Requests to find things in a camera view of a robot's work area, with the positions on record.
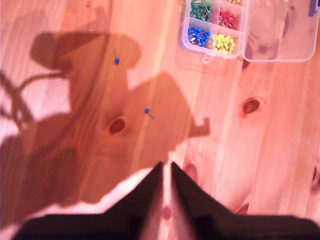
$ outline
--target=wooden floor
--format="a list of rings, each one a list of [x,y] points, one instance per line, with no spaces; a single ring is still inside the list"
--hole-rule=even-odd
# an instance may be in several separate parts
[[[163,206],[175,161],[235,213],[320,224],[320,34],[307,62],[202,64],[178,46],[183,3],[1,1],[3,239],[104,212],[159,161]]]

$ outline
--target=box lid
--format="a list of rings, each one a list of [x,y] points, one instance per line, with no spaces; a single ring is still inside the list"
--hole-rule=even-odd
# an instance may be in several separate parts
[[[316,0],[247,0],[242,55],[249,62],[303,62],[316,50]]]

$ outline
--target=push pin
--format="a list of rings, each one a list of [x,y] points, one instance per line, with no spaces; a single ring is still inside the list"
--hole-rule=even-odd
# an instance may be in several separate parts
[[[153,119],[155,119],[155,117],[150,113],[150,109],[149,109],[149,108],[146,108],[146,109],[144,110],[144,112],[145,112],[146,114],[149,114]]]
[[[114,55],[115,55],[115,60],[114,60],[114,62],[115,62],[115,64],[119,64],[120,59],[117,57],[116,47],[114,46],[113,49],[114,49]]]

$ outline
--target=clear plastic box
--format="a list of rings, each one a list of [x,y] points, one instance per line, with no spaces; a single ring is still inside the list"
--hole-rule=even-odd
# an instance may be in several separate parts
[[[239,55],[249,62],[303,62],[315,53],[319,12],[310,15],[311,2],[315,0],[241,0],[240,5],[226,0],[198,1],[212,4],[210,22],[191,17],[192,0],[186,0],[179,45],[183,50],[203,55],[203,63],[217,56],[235,59]],[[220,10],[236,16],[236,30],[218,25]],[[232,54],[191,44],[189,26],[210,30],[215,36],[229,35],[235,43]]]

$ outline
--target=blue push pin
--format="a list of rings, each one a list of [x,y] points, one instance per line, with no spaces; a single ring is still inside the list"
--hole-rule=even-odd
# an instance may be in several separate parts
[[[115,55],[114,62],[115,62],[115,64],[118,64],[120,62],[120,59],[117,57],[116,47],[114,46],[113,49],[114,49],[114,55]]]
[[[149,114],[153,119],[155,119],[155,117],[150,113],[150,109],[149,109],[149,108],[146,108],[146,109],[144,110],[144,112],[145,112],[146,114]]]

